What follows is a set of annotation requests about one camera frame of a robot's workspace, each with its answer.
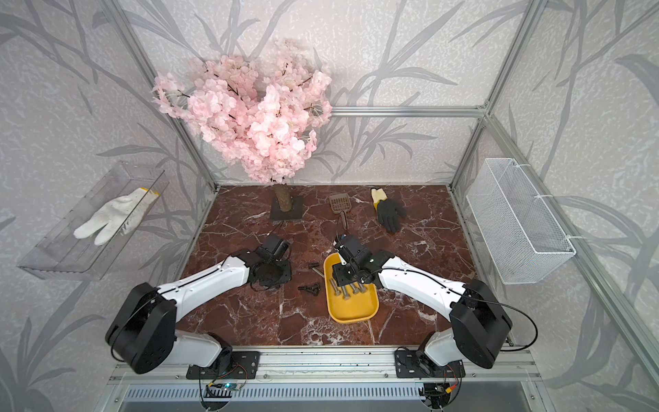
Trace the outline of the yellow plastic storage tray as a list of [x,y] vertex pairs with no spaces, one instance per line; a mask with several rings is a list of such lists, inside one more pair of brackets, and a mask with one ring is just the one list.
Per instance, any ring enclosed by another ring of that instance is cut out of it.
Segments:
[[329,255],[324,263],[324,283],[326,286],[326,301],[329,315],[339,324],[353,324],[373,318],[379,310],[379,297],[376,288],[369,284],[366,293],[354,295],[352,288],[347,287],[350,293],[349,300],[343,300],[341,296],[335,296],[331,286],[333,278],[333,266],[340,263],[337,253]]

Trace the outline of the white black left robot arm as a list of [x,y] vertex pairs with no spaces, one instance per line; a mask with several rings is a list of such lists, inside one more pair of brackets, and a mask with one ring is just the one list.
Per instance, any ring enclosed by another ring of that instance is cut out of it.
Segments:
[[163,365],[187,365],[191,379],[225,377],[240,368],[233,347],[215,333],[180,331],[178,322],[232,289],[265,289],[292,278],[291,245],[271,233],[255,250],[238,250],[221,262],[172,283],[141,283],[128,294],[106,332],[111,356],[136,374]]

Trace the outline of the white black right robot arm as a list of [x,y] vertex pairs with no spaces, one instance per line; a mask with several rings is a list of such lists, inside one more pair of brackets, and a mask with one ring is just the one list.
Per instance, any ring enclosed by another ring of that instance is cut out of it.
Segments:
[[485,369],[494,366],[512,321],[487,284],[433,275],[391,252],[372,252],[350,234],[338,236],[334,247],[340,257],[332,267],[338,285],[372,284],[392,290],[418,300],[450,322],[449,330],[432,333],[417,350],[425,368],[458,361]]

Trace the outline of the black yellow work glove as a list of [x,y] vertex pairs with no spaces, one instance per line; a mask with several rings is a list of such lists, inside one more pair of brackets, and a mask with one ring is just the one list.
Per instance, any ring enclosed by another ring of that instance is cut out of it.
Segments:
[[389,198],[382,188],[372,188],[371,196],[379,224],[388,233],[399,232],[402,228],[401,219],[407,217],[406,209],[398,201]]

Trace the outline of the brown plastic slotted scoop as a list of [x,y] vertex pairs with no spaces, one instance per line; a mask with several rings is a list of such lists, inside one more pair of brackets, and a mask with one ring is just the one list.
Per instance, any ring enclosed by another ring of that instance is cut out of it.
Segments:
[[348,229],[347,213],[351,211],[350,196],[346,193],[340,193],[329,196],[329,205],[332,211],[340,216],[343,228]]

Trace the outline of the left controller circuit board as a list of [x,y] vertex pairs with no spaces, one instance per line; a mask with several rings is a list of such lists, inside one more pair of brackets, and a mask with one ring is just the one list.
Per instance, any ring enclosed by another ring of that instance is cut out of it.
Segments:
[[204,387],[203,397],[205,399],[232,398],[245,387],[245,382],[218,382],[212,381]]

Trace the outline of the pink artificial blossom tree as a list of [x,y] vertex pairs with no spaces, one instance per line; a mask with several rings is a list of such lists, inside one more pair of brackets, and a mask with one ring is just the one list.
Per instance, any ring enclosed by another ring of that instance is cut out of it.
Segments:
[[161,113],[182,121],[228,164],[274,188],[271,219],[301,218],[302,200],[288,182],[317,150],[331,119],[327,70],[314,69],[295,43],[276,45],[265,65],[239,55],[190,61],[192,86],[160,73],[152,89]]

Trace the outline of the white cotton glove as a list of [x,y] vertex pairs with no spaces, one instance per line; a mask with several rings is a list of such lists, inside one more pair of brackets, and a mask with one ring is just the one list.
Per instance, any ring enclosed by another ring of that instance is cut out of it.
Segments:
[[82,240],[96,234],[94,244],[106,245],[117,234],[127,235],[137,229],[160,195],[140,187],[128,195],[116,197],[101,206],[73,235]]

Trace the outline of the aluminium front rail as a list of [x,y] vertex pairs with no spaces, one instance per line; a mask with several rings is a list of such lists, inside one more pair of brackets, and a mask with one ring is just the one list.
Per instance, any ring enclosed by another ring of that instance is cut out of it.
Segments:
[[[248,384],[320,384],[370,383],[405,381],[403,374],[416,372],[414,381],[431,381],[412,365],[409,355],[395,357],[395,346],[283,346],[243,347],[260,356],[253,379],[243,377],[244,370],[235,371],[237,381]],[[493,368],[478,367],[463,362],[463,383],[489,381],[540,381],[542,376],[528,350],[499,355]]]

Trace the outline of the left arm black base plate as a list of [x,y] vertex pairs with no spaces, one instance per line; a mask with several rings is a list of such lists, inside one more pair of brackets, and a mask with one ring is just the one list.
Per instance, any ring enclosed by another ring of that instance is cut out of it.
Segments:
[[185,378],[188,380],[256,378],[261,353],[258,351],[237,351],[231,355],[220,355],[210,367],[192,365]]

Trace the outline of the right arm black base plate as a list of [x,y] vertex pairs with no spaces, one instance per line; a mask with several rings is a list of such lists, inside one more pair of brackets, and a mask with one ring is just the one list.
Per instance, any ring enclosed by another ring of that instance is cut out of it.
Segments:
[[394,351],[396,377],[399,379],[441,378],[457,379],[465,377],[461,360],[450,362],[446,366],[434,364],[420,350],[398,347]]

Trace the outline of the clear acrylic wall shelf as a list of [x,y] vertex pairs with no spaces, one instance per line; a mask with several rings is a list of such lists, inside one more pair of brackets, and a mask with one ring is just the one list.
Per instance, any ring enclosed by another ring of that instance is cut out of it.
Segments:
[[117,162],[18,267],[42,280],[98,281],[168,184],[160,168]]

